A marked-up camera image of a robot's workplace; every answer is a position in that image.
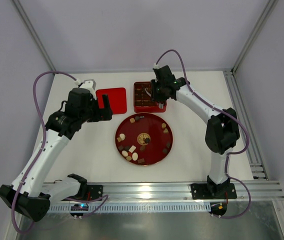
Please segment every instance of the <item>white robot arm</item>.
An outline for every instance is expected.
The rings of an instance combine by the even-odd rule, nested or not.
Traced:
[[[210,103],[210,101],[205,97],[201,97],[208,103]],[[176,100],[186,105],[189,109],[195,112],[203,120],[203,122],[205,122],[205,124],[208,124],[208,120],[210,120],[212,116],[220,115],[220,112],[208,108],[208,106],[205,105],[202,101],[194,97],[187,85],[182,86],[178,91],[176,91]],[[214,107],[222,110],[222,107],[219,107],[217,105],[214,105]],[[210,179],[217,185],[224,183],[228,179],[225,174],[224,168],[226,164],[227,153],[232,151],[233,148],[231,147],[227,149],[223,154],[213,151],[211,152],[211,169],[208,175]]]
[[[45,125],[45,145],[23,182],[15,207],[17,212],[29,217],[34,222],[44,217],[51,204],[70,196],[81,199],[87,193],[87,180],[75,174],[68,175],[56,184],[42,186],[57,157],[74,134],[81,129],[83,123],[112,119],[113,113],[108,96],[102,96],[104,108],[99,108],[95,86],[94,80],[85,80],[78,88],[73,88],[69,92],[65,111],[60,109],[48,118]],[[42,141],[12,184],[0,187],[0,197],[9,208],[12,206],[13,197],[26,170],[35,159],[41,146]]]
[[[205,142],[212,151],[211,169],[207,176],[207,188],[213,196],[224,194],[230,183],[230,179],[225,173],[227,154],[233,151],[233,147],[240,138],[238,125],[229,117],[214,110],[213,107],[209,108],[195,97],[188,88],[185,79],[183,77],[176,79],[168,66],[154,68],[153,70],[156,79],[151,80],[152,100],[162,106],[164,101],[172,98],[189,107],[207,125]],[[232,108],[222,109],[222,107],[201,96],[197,91],[194,90],[194,92],[214,108],[223,110],[235,118],[237,117]]]

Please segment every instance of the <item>white food piece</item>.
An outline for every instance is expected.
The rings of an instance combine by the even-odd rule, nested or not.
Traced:
[[[128,152],[125,151],[125,150],[122,151],[122,155],[123,155],[123,157],[125,157],[125,158],[126,158],[127,156],[129,156]]]
[[[132,154],[132,159],[133,159],[133,161],[136,161],[136,160],[138,160],[138,154],[135,152],[135,153],[133,153]]]
[[[123,141],[124,139],[126,139],[126,136],[125,136],[123,133],[121,133],[121,134],[120,134],[120,138],[121,138],[122,141]]]
[[[130,147],[130,149],[128,151],[130,153],[133,153],[136,148],[137,148],[136,146],[132,145],[132,147]]]

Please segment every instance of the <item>gray wall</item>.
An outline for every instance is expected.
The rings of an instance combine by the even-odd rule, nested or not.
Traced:
[[[0,186],[11,184],[30,158],[40,122],[32,85],[48,67],[9,0],[0,0]],[[41,108],[52,76],[38,85]],[[0,239],[9,209],[0,199]]]
[[[57,69],[231,68],[267,0],[20,0]],[[180,63],[166,56],[171,68]]]
[[[264,163],[284,190],[284,1],[279,1],[245,58],[237,81]]]

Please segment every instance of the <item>red plate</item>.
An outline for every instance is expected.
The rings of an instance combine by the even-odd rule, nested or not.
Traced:
[[[124,134],[125,139],[119,142],[120,134]],[[122,151],[124,150],[131,158],[133,153],[137,153],[137,160],[130,160],[131,163],[137,165],[158,163],[169,154],[172,143],[173,135],[169,125],[162,118],[151,113],[137,113],[129,116],[119,125],[115,133],[118,152],[123,156]],[[128,151],[131,146],[136,147],[133,153]]]

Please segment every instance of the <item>red wire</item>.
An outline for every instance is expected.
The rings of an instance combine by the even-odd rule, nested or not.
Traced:
[[[228,193],[227,193],[227,192],[225,192],[225,198],[226,198],[226,205],[228,205],[228,203],[229,203],[229,198],[228,198]]]

